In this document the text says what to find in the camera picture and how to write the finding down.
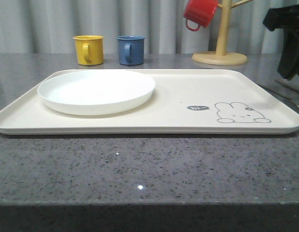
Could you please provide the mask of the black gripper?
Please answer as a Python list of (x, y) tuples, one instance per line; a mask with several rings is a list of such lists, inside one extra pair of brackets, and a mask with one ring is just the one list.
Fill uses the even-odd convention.
[(299, 76), (299, 7), (271, 8), (263, 24), (270, 31), (284, 29), (278, 73), (287, 80)]

